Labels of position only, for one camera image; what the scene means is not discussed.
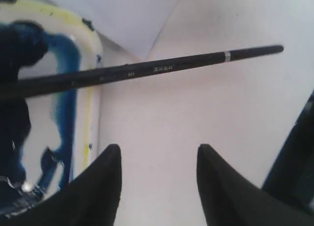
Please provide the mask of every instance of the paint palette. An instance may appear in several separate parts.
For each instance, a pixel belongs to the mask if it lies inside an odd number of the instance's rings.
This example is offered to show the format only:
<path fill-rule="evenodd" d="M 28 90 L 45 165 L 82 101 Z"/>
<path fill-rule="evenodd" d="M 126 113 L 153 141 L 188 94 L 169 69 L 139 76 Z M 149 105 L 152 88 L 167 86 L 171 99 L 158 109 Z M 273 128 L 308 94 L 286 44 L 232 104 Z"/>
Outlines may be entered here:
<path fill-rule="evenodd" d="M 101 59 L 90 21 L 0 0 L 0 83 L 95 68 Z M 0 217 L 36 206 L 96 158 L 99 107 L 99 87 L 0 102 Z"/>

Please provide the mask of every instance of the paintbrush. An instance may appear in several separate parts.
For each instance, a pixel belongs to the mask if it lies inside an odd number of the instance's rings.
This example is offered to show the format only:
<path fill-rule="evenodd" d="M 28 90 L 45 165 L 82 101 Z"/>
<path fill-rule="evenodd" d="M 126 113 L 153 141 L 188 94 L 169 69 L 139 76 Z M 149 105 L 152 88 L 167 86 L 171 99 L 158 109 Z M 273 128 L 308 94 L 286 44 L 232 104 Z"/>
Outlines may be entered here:
<path fill-rule="evenodd" d="M 248 48 L 195 56 L 126 64 L 74 73 L 36 77 L 0 85 L 0 100 L 27 98 L 81 87 L 107 84 L 151 75 L 280 53 L 281 45 Z"/>

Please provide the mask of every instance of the blue paint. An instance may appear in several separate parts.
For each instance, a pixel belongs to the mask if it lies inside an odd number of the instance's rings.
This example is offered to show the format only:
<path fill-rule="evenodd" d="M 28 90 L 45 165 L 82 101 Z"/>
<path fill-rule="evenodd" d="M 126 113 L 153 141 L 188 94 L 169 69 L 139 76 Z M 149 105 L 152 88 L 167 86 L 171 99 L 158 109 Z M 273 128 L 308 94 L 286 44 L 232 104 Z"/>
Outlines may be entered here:
<path fill-rule="evenodd" d="M 54 53 L 58 73 L 78 71 L 81 60 L 79 50 L 71 39 L 62 34 L 49 34 L 30 22 L 0 24 L 0 51 L 0 83 L 16 81 L 21 67 L 34 65 L 47 52 Z M 0 215 L 18 212 L 41 201 L 57 162 L 64 166 L 59 187 L 62 189 L 71 180 L 76 99 L 75 90 L 57 95 L 55 122 L 61 145 L 56 151 L 46 149 L 43 153 L 42 175 L 31 194 L 23 193 L 18 187 L 27 175 L 22 165 L 23 152 L 27 151 L 23 150 L 23 143 L 31 130 L 27 104 L 24 99 L 0 103 Z M 10 184 L 17 187 L 12 188 L 8 181 L 1 181 L 1 178 L 9 179 Z"/>

